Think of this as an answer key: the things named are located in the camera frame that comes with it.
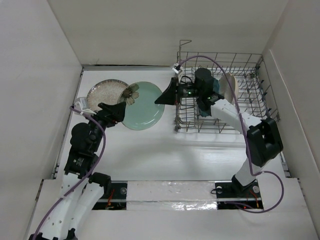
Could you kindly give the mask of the speckled brown round plate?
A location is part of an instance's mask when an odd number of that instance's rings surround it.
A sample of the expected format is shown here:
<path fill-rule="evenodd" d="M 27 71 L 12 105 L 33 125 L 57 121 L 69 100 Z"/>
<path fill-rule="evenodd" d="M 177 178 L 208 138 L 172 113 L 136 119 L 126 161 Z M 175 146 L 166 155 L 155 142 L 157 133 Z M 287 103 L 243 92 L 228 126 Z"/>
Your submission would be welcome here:
<path fill-rule="evenodd" d="M 106 79 L 98 82 L 90 89 L 86 96 L 89 108 L 97 112 L 101 110 L 101 108 L 98 107 L 99 103 L 107 105 L 117 104 L 123 90 L 128 86 L 127 83 L 118 79 Z"/>

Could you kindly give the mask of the light green flower plate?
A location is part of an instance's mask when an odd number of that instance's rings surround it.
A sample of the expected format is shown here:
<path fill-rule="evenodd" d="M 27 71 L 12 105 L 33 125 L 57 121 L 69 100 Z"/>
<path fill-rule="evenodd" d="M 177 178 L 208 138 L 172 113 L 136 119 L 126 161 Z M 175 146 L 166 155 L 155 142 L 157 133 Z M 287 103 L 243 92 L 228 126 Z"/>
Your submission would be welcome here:
<path fill-rule="evenodd" d="M 118 98 L 125 102 L 125 115 L 122 124 L 130 130 L 142 131 L 151 128 L 162 117 L 165 106 L 155 103 L 162 94 L 154 83 L 139 81 L 126 87 Z"/>

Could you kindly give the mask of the teal scalloped plate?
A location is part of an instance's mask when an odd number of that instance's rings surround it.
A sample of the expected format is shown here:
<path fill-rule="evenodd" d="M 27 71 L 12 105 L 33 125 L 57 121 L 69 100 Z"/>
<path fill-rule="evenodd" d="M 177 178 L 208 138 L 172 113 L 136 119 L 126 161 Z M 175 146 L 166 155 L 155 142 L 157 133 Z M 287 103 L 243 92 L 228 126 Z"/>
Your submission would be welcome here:
<path fill-rule="evenodd" d="M 204 81 L 199 89 L 199 96 L 196 100 L 199 109 L 199 114 L 202 117 L 211 116 L 211 105 L 219 99 L 220 85 L 216 78 Z"/>

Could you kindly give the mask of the cream lobed plate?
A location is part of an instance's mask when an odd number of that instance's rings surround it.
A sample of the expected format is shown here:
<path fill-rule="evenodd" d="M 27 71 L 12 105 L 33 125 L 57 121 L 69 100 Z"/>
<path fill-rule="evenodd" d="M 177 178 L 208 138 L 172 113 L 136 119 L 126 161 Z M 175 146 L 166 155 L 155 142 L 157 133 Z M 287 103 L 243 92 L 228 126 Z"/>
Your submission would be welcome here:
<path fill-rule="evenodd" d="M 231 73 L 226 73 L 219 80 L 219 94 L 222 95 L 229 103 L 235 104 L 235 99 L 238 98 L 239 84 L 235 76 Z"/>

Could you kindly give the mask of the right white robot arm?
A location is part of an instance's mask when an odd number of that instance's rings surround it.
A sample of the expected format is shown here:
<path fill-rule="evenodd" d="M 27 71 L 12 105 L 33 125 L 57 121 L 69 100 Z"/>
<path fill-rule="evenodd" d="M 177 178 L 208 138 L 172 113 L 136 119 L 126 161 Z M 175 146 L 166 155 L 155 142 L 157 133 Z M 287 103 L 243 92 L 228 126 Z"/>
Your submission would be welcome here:
<path fill-rule="evenodd" d="M 218 80 L 207 68 L 197 69 L 194 81 L 181 82 L 180 79 L 180 76 L 173 77 L 155 104 L 177 105 L 182 98 L 194 98 L 201 113 L 225 122 L 243 135 L 247 158 L 231 179 L 232 193 L 242 197 L 264 166 L 284 148 L 276 121 L 240 111 L 220 90 L 215 90 Z"/>

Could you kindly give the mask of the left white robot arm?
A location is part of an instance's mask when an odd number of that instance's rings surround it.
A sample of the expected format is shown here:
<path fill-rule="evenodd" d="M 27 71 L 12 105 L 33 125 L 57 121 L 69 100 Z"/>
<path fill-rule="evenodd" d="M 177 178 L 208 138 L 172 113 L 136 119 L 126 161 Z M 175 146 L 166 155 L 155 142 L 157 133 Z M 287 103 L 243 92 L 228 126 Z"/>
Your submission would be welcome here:
<path fill-rule="evenodd" d="M 76 240 L 86 217 L 100 198 L 112 196 L 112 180 L 95 171 L 105 151 L 105 130 L 125 118 L 127 104 L 98 104 L 100 110 L 85 109 L 80 101 L 70 110 L 87 119 L 71 130 L 71 148 L 64 167 L 57 201 L 44 215 L 31 240 Z"/>

